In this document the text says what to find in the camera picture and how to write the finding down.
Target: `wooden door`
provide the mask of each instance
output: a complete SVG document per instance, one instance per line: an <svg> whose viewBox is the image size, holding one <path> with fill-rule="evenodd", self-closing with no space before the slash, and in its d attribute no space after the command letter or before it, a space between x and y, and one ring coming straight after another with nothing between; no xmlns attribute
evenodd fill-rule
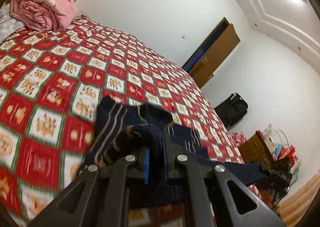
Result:
<svg viewBox="0 0 320 227"><path fill-rule="evenodd" d="M202 88L210 80L213 72L239 42L240 39L233 24L230 24L189 71L199 88Z"/></svg>

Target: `ceiling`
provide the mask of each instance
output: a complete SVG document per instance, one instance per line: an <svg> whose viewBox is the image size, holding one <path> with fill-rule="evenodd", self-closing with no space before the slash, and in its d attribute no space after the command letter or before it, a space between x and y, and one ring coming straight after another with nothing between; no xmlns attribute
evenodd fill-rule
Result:
<svg viewBox="0 0 320 227"><path fill-rule="evenodd" d="M320 20L308 0L237 0L253 29L281 42L320 74Z"/></svg>

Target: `bedspread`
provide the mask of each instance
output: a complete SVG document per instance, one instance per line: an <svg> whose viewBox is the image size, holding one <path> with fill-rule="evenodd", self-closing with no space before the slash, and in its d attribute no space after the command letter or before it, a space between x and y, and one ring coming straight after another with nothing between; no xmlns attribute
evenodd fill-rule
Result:
<svg viewBox="0 0 320 227"><path fill-rule="evenodd" d="M86 19L23 28L0 45L0 201L21 226L75 177L106 95L162 106L199 131L211 159L243 163L193 79L136 37Z"/></svg>

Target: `screw head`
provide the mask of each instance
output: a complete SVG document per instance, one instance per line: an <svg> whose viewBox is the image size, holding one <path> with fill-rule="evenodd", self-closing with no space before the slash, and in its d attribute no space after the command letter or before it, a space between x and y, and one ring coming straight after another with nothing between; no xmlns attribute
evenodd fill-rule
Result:
<svg viewBox="0 0 320 227"><path fill-rule="evenodd" d="M88 166L88 171L89 172L96 172L98 170L98 166L96 164L91 164L90 166Z"/></svg>
<svg viewBox="0 0 320 227"><path fill-rule="evenodd" d="M223 172L226 170L226 168L224 167L224 165L221 165L221 164L216 165L216 166L214 167L214 169L215 169L215 171L217 171L218 173L223 173Z"/></svg>
<svg viewBox="0 0 320 227"><path fill-rule="evenodd" d="M177 156L177 159L180 161L180 162L185 162L188 160L188 157L185 155L185 154L180 154Z"/></svg>
<svg viewBox="0 0 320 227"><path fill-rule="evenodd" d="M126 159L126 161L128 161L128 162L133 162L133 161L135 161L136 157L135 157L134 155L132 155L132 154L129 154L129 155L127 155L127 156L125 157L125 159Z"/></svg>

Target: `rolled pink quilt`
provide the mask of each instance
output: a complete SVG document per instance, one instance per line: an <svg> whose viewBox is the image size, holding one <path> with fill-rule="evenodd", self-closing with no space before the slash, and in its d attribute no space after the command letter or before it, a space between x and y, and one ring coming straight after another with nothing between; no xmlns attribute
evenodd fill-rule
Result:
<svg viewBox="0 0 320 227"><path fill-rule="evenodd" d="M10 15L35 31L62 31L78 13L73 0L11 0Z"/></svg>

